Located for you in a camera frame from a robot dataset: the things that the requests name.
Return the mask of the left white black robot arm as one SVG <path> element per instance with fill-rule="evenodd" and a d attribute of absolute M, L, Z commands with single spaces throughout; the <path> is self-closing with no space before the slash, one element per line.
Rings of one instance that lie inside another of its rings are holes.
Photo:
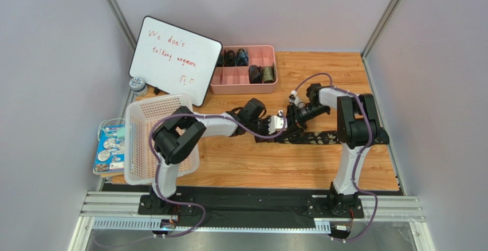
<path fill-rule="evenodd" d="M 250 133 L 261 139 L 279 136 L 270 130 L 271 117 L 261 118 L 264 104 L 251 99 L 244 107 L 219 115 L 195 113 L 186 106 L 160 119 L 150 130 L 148 142 L 157 160 L 152 188 L 158 198 L 169 201 L 176 193 L 179 166 L 197 148 L 201 138 L 239 136 Z"/>

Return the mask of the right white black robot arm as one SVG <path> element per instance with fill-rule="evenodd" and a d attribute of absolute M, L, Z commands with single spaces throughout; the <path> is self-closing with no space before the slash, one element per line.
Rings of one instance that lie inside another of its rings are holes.
<path fill-rule="evenodd" d="M 303 103 L 293 90 L 287 107 L 288 129 L 285 143 L 341 144 L 339 170 L 330 185 L 325 208 L 330 215 L 341 217 L 359 206 L 358 181 L 365 157 L 382 132 L 375 99 L 372 94 L 357 95 L 338 87 L 311 84 L 307 88 L 308 103 Z M 307 121 L 337 112 L 335 131 L 307 132 Z"/>

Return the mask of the black floral patterned tie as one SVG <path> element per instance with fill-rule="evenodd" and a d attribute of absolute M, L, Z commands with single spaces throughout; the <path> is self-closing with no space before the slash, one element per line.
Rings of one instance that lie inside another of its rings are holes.
<path fill-rule="evenodd" d="M 261 139 L 254 137 L 256 143 L 281 143 L 281 144 L 340 144 L 337 131 L 303 132 L 292 136 L 280 136 L 274 139 Z"/>

